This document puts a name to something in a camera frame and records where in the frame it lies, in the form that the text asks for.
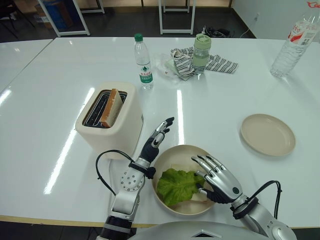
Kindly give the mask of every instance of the toaster slot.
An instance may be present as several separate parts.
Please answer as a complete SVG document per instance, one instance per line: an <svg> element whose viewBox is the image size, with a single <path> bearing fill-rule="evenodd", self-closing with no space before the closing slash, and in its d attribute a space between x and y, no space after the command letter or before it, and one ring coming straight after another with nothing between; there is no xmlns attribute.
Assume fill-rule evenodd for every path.
<svg viewBox="0 0 320 240"><path fill-rule="evenodd" d="M110 93L111 90L103 90L99 93L98 97L95 99L93 105L91 106L89 112L85 116L82 125L91 128L107 128L101 124L100 118L105 110ZM125 91L119 91L119 94L122 102L125 103L128 94Z"/></svg>

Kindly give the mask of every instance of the toaster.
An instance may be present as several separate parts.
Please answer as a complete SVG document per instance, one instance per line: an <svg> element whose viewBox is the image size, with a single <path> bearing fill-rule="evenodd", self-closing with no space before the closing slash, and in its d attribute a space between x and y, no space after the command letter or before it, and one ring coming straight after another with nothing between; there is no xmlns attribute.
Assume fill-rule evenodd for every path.
<svg viewBox="0 0 320 240"><path fill-rule="evenodd" d="M123 105L113 126L106 128L100 118L112 89L119 91ZM136 87L128 82L108 81L94 91L76 120L75 129L98 154L120 150L132 157L143 122ZM104 157L123 159L122 155L115 152L108 152Z"/></svg>

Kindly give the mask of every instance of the plastic bottle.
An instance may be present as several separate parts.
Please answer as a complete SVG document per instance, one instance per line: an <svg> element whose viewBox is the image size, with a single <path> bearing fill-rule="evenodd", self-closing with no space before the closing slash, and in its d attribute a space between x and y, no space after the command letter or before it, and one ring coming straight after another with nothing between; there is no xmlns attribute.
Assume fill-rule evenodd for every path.
<svg viewBox="0 0 320 240"><path fill-rule="evenodd" d="M139 69L140 81L142 83L142 87L148 90L154 86L148 49L143 41L142 34L135 34L134 40L134 56Z"/></svg>
<svg viewBox="0 0 320 240"><path fill-rule="evenodd" d="M275 77L284 77L295 67L319 31L320 1L307 4L308 11L294 25L271 66L270 72Z"/></svg>
<svg viewBox="0 0 320 240"><path fill-rule="evenodd" d="M209 58L210 48L211 38L209 36L202 33L199 33L195 36L192 65L194 67L194 73L196 75L201 75L204 73Z"/></svg>

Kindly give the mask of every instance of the bottle cap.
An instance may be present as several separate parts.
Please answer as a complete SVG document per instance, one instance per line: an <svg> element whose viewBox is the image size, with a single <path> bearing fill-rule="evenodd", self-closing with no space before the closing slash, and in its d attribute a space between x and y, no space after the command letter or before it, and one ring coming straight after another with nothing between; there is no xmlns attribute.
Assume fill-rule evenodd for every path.
<svg viewBox="0 0 320 240"><path fill-rule="evenodd" d="M211 38L207 35L199 33L195 36L194 47L197 49L210 49Z"/></svg>
<svg viewBox="0 0 320 240"><path fill-rule="evenodd" d="M144 37L142 36L141 33L136 33L136 34L134 35L134 40L135 40L136 42L142 42L143 39L144 39Z"/></svg>

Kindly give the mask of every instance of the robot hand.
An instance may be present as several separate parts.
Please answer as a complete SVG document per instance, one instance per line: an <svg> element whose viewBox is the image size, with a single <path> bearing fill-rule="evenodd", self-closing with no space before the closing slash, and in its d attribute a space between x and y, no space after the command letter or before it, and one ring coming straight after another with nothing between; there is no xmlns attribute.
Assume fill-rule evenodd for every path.
<svg viewBox="0 0 320 240"><path fill-rule="evenodd" d="M147 160L149 163L151 163L156 158L156 156L159 153L158 147L161 144L161 142L164 140L165 134L170 131L168 127L172 125L174 119L175 119L174 117L170 117L164 120L153 131L149 139L144 144L139 158Z"/></svg>
<svg viewBox="0 0 320 240"><path fill-rule="evenodd" d="M220 204L228 204L242 195L242 187L235 176L217 159L211 155L193 156L193 161L198 163L205 172L198 170L195 174L203 177L214 191L197 185L199 192L206 194L207 198Z"/></svg>

